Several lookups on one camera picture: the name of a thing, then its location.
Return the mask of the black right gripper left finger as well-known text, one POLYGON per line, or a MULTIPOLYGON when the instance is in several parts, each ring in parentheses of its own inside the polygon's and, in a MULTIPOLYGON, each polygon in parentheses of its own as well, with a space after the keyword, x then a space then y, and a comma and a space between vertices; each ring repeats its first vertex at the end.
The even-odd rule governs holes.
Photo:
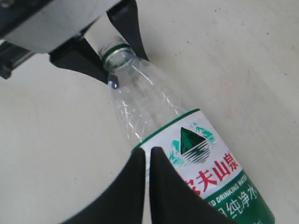
POLYGON ((110 186, 64 224, 141 224, 145 196, 146 158, 135 149, 110 186))

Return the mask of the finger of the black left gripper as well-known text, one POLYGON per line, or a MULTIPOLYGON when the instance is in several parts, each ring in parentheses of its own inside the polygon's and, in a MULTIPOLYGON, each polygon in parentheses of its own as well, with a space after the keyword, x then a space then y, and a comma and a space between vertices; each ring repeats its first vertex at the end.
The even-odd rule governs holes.
POLYGON ((107 16, 135 54, 148 61, 140 33, 137 2, 121 0, 107 11, 107 16))

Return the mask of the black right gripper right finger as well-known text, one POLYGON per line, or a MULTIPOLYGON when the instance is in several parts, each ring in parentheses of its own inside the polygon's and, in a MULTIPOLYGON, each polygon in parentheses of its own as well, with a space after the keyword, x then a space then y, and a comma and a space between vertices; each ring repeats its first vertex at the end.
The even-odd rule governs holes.
POLYGON ((161 147, 150 154, 150 212, 153 224, 232 224, 180 177, 161 147))

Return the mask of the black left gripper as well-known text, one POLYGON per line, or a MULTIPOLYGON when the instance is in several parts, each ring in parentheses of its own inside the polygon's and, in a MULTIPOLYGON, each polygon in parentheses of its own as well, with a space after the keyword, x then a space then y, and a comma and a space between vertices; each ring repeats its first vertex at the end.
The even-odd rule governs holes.
MULTIPOLYGON (((0 45, 0 76, 9 79, 12 71, 35 53, 4 41, 0 45)), ((108 83, 108 72, 96 51, 84 37, 74 37, 49 53, 50 62, 61 69, 72 70, 108 83)))

